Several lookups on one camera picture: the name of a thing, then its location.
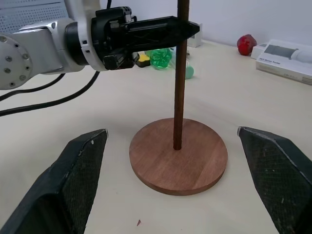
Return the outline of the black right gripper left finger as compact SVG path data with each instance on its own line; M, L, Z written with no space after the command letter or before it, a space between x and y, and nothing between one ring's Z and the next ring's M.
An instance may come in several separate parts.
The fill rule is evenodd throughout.
M105 129L71 140L34 182L0 232L82 234L97 193Z

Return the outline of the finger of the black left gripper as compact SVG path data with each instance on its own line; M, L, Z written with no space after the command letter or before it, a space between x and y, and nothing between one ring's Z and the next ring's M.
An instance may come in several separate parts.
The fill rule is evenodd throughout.
M138 21L126 27L126 48L132 52L175 47L198 33L190 21Z
M131 22L126 25L127 31L173 30L182 25L177 17L163 17Z

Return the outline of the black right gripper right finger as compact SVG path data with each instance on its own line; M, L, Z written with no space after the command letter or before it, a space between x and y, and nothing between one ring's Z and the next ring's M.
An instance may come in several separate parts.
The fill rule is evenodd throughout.
M289 139L239 127L255 189L280 234L312 232L312 162Z

